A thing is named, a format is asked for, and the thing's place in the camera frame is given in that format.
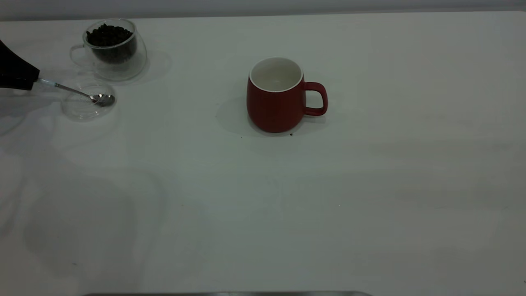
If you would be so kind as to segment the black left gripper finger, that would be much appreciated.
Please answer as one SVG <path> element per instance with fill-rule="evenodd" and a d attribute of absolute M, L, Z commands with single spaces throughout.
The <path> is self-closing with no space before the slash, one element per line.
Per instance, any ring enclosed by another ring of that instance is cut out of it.
<path fill-rule="evenodd" d="M 37 80 L 38 80 L 38 77 L 18 78 L 18 77 L 2 76 L 0 77 L 0 88 L 30 91 L 32 90 L 33 85 Z"/>
<path fill-rule="evenodd" d="M 23 60 L 0 41 L 0 74 L 10 79 L 37 79 L 40 70 Z"/>

